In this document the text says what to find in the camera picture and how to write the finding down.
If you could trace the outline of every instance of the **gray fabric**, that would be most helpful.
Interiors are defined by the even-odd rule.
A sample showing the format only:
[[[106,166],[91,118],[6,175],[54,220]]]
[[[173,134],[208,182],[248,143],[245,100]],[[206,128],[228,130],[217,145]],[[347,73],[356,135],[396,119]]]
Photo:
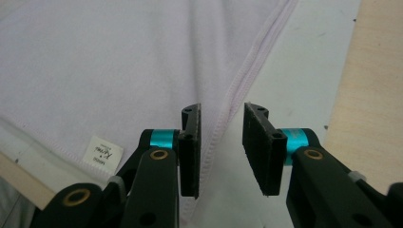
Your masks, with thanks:
[[[0,227],[29,227],[35,206],[0,178]]]
[[[31,0],[0,21],[0,117],[82,161],[92,136],[121,146],[180,128],[201,103],[201,190],[214,148],[296,0]],[[191,199],[181,200],[189,218]]]

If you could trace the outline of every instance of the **towel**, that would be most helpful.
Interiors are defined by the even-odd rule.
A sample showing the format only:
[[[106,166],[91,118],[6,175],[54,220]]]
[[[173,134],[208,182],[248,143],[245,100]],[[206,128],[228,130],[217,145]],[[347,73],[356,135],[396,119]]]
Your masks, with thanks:
[[[28,0],[0,16],[0,118],[89,175],[93,136],[181,128],[201,103],[201,193],[214,149],[297,0]],[[196,202],[181,199],[181,218]]]

